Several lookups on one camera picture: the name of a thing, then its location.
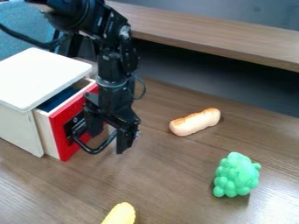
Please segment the red drawer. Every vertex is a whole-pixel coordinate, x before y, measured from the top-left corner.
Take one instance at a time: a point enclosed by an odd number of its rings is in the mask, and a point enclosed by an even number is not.
[[[79,149],[77,144],[70,144],[66,139],[64,124],[83,109],[85,103],[83,94],[98,92],[95,80],[80,80],[73,86],[79,88],[80,91],[60,103],[59,106],[49,112],[40,108],[33,111],[44,152],[62,161],[67,161]],[[90,136],[87,133],[80,138],[84,143],[89,139]]]

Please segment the yellow corn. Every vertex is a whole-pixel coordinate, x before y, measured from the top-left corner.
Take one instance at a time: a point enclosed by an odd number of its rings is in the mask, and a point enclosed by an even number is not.
[[[101,224],[133,224],[135,209],[127,202],[116,205]]]

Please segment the black drawer handle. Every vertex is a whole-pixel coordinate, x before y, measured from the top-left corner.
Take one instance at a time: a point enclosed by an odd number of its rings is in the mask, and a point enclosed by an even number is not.
[[[79,145],[79,147],[82,148],[82,150],[84,150],[85,152],[89,153],[89,154],[99,154],[100,152],[102,152],[103,150],[105,150],[105,148],[116,138],[117,136],[117,129],[106,138],[106,140],[104,142],[102,142],[97,148],[92,149],[89,148],[87,145],[85,145],[76,135],[72,134],[71,139]]]

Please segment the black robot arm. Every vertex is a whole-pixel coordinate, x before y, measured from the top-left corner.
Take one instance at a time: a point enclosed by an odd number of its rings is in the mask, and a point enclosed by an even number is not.
[[[59,31],[73,35],[74,44],[81,35],[89,36],[98,53],[99,94],[85,94],[86,103],[81,119],[65,125],[66,136],[90,154],[100,153],[114,139],[116,152],[123,153],[139,134],[141,120],[132,110],[138,68],[136,49],[132,45],[128,20],[101,0],[25,0],[37,4],[50,23]],[[88,132],[100,134],[103,123],[115,131],[96,149],[81,142]]]

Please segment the plastic grapes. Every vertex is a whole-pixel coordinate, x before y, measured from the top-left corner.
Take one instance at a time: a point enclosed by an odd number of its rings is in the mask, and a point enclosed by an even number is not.
[[[249,157],[231,152],[222,158],[216,170],[213,194],[216,197],[247,195],[259,184],[261,165],[252,163]]]

